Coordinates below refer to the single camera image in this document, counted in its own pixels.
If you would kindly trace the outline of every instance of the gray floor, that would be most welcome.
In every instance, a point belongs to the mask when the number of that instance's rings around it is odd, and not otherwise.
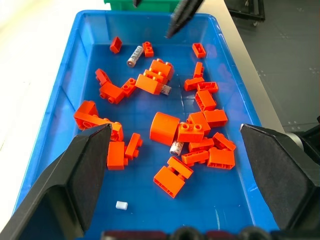
[[[225,0],[246,11],[245,0]],[[320,0],[264,0],[266,20],[234,23],[285,131],[317,124]]]

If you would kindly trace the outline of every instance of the white table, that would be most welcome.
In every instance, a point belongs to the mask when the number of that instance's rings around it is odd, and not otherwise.
[[[21,183],[76,13],[109,10],[103,0],[28,0],[0,28],[0,231],[13,213]],[[199,12],[217,18],[262,126],[283,128],[223,0]]]

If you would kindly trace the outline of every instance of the green bin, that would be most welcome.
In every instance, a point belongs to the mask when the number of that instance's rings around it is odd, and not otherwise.
[[[104,0],[110,3],[111,10],[115,11],[140,11],[140,12],[166,12],[172,13],[179,0],[142,0],[139,7],[134,7],[133,0]]]

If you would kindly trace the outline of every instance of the blue plastic bin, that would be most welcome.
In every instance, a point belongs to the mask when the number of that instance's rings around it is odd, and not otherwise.
[[[267,231],[278,228],[257,188],[239,131],[243,123],[260,122],[217,20],[211,15],[197,14],[181,32],[167,39],[164,35],[169,21],[168,13],[86,10],[77,14],[16,207],[41,172],[79,132],[73,118],[77,108],[83,100],[93,100],[103,118],[122,124],[126,144],[132,133],[141,134],[144,143],[138,158],[130,161],[124,171],[106,170],[86,238],[98,239],[107,230],[172,233],[181,226],[193,226],[201,232],[233,233],[250,225]],[[109,50],[115,36],[123,42],[119,54]],[[152,95],[136,89],[118,105],[101,99],[96,69],[103,69],[118,86],[129,78],[136,79],[153,59],[141,56],[134,68],[126,62],[137,45],[145,41],[152,43],[155,58],[174,66],[174,76],[168,83],[172,87],[170,95]],[[203,44],[205,58],[196,58],[193,43]],[[193,175],[173,199],[153,182],[154,175],[167,165],[169,147],[151,141],[149,131],[156,112],[185,122],[189,113],[200,111],[194,101],[195,91],[183,90],[197,61],[204,64],[205,80],[217,82],[219,91],[214,98],[229,118],[224,128],[214,128],[209,136],[222,132],[235,142],[236,167],[223,170],[196,164]],[[116,209],[116,201],[128,202],[128,209]]]

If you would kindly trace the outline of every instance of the orange arch brick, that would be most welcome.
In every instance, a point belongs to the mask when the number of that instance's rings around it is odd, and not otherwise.
[[[180,119],[174,116],[157,112],[150,128],[150,139],[171,146],[179,125]]]

